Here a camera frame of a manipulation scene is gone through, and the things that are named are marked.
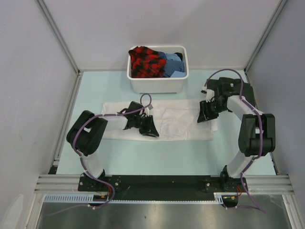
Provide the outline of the left aluminium corner post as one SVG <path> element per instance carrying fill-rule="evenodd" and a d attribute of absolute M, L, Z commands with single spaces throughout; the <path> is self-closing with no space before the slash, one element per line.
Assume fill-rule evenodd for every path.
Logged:
<path fill-rule="evenodd" d="M 47 4 L 43 0 L 35 0 L 36 4 L 38 5 L 43 17 L 45 18 L 48 26 L 50 27 L 51 32 L 55 36 L 56 41 L 58 42 L 60 48 L 62 49 L 64 55 L 66 56 L 70 66 L 72 67 L 73 71 L 78 75 L 80 73 L 80 70 L 76 64 L 75 59 L 73 58 L 68 45 L 62 36 L 50 10 L 48 9 Z"/>

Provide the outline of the aluminium corner post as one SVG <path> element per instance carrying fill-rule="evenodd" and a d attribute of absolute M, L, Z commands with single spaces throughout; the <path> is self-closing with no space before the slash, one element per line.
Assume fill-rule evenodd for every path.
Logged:
<path fill-rule="evenodd" d="M 263 48 L 264 43 L 266 42 L 267 38 L 269 37 L 273 27 L 275 26 L 276 22 L 278 21 L 279 17 L 281 16 L 282 11 L 284 10 L 285 6 L 287 5 L 289 1 L 288 0 L 280 0 L 276 6 L 276 9 L 274 10 L 266 28 L 264 29 L 264 32 L 262 36 L 259 39 L 258 44 L 256 45 L 254 51 L 252 52 L 249 60 L 247 61 L 247 64 L 244 68 L 244 73 L 248 74 L 250 68 L 252 67 L 253 63 L 255 62 L 259 52 Z"/>
<path fill-rule="evenodd" d="M 56 41 L 58 42 L 60 48 L 62 49 L 64 55 L 66 56 L 70 66 L 72 67 L 73 71 L 78 75 L 80 73 L 80 70 L 76 64 L 75 59 L 73 58 L 68 45 L 62 36 L 50 10 L 48 9 L 47 4 L 43 0 L 35 0 L 36 4 L 38 5 L 43 17 L 45 18 L 48 26 L 50 27 L 51 32 L 55 36 Z"/>

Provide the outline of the folded black striped shirt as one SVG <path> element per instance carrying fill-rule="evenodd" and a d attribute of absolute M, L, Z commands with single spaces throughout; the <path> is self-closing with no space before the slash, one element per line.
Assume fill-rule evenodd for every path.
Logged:
<path fill-rule="evenodd" d="M 214 91 L 215 107 L 218 112 L 227 110 L 227 100 L 231 96 L 239 96 L 242 87 L 240 79 L 232 79 L 227 77 L 220 77 L 218 80 L 210 79 L 207 82 L 207 89 Z M 243 83 L 241 95 L 252 105 L 256 106 L 254 91 L 249 83 Z"/>

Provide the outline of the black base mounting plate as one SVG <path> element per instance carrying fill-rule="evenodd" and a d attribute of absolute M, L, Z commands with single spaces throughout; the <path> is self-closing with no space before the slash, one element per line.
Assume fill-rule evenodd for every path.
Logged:
<path fill-rule="evenodd" d="M 206 201 L 214 193 L 236 193 L 246 179 L 212 176 L 112 175 L 100 178 L 114 187 L 114 200 Z"/>

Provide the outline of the aluminium front rail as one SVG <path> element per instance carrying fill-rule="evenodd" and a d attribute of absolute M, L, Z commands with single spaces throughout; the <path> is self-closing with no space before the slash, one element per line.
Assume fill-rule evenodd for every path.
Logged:
<path fill-rule="evenodd" d="M 78 193 L 80 175 L 40 175 L 36 193 Z M 288 175 L 246 175 L 252 195 L 292 195 L 294 190 Z"/>

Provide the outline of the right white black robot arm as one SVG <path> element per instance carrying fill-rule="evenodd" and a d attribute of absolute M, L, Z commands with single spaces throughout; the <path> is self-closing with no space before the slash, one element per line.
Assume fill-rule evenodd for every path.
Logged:
<path fill-rule="evenodd" d="M 198 123 L 212 121 L 224 111 L 241 121 L 238 147 L 234 159 L 225 165 L 217 180 L 224 191 L 243 184 L 243 175 L 259 158 L 275 149 L 275 116 L 256 108 L 253 87 L 241 79 L 209 79 L 202 87 L 205 99 L 199 102 Z"/>

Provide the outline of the white long sleeve shirt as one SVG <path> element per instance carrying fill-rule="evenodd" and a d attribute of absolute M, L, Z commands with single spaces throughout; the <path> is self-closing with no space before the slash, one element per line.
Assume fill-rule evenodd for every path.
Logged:
<path fill-rule="evenodd" d="M 106 130 L 103 139 L 131 141 L 212 140 L 218 130 L 217 121 L 198 123 L 199 99 L 153 100 L 152 110 L 159 137 L 143 136 L 138 129 Z"/>

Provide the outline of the red black plaid shirt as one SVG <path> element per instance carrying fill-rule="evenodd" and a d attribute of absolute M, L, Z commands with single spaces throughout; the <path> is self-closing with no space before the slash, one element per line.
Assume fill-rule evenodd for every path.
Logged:
<path fill-rule="evenodd" d="M 146 46 L 136 46 L 128 51 L 131 58 L 132 78 L 161 78 L 167 60 L 163 54 Z"/>

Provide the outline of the blue patterned shirt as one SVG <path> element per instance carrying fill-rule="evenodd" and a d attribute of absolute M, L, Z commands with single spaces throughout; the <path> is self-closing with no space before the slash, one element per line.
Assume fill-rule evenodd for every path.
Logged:
<path fill-rule="evenodd" d="M 166 60 L 166 64 L 163 68 L 163 78 L 183 78 L 186 76 L 182 53 L 158 52 L 158 54 L 162 59 Z"/>

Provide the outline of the right aluminium corner post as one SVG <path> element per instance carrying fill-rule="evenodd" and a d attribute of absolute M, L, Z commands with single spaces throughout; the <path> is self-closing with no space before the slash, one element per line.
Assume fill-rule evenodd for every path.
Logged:
<path fill-rule="evenodd" d="M 289 1 L 288 0 L 280 0 L 276 6 L 276 9 L 274 10 L 266 28 L 264 29 L 264 32 L 262 36 L 259 39 L 258 44 L 256 45 L 254 51 L 252 52 L 249 60 L 247 61 L 247 64 L 244 68 L 244 73 L 248 74 L 250 68 L 252 67 L 253 63 L 255 62 L 259 52 L 263 48 L 264 43 L 266 42 L 267 38 L 269 37 L 273 27 L 275 26 L 276 22 L 278 21 L 279 17 L 281 16 L 282 11 L 284 10 L 285 6 L 287 5 Z"/>

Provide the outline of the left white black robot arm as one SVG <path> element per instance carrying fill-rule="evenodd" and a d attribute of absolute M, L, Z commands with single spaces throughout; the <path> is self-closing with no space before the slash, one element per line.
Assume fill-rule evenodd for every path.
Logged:
<path fill-rule="evenodd" d="M 145 111 L 148 107 L 132 101 L 116 114 L 95 115 L 85 110 L 68 131 L 66 141 L 79 156 L 85 174 L 90 177 L 88 184 L 94 190 L 105 186 L 104 168 L 96 153 L 105 131 L 136 128 L 143 136 L 159 137 L 153 116 Z"/>

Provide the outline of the white plastic bin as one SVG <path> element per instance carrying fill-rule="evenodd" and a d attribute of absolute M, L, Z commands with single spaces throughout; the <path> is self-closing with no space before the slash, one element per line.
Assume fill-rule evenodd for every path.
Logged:
<path fill-rule="evenodd" d="M 186 76 L 183 78 L 132 78 L 131 77 L 131 58 L 128 56 L 127 78 L 131 81 L 132 87 L 137 93 L 179 93 L 189 76 L 189 65 L 186 48 L 181 45 L 174 46 L 147 46 L 157 52 L 175 53 L 180 52 L 183 55 L 183 63 Z"/>

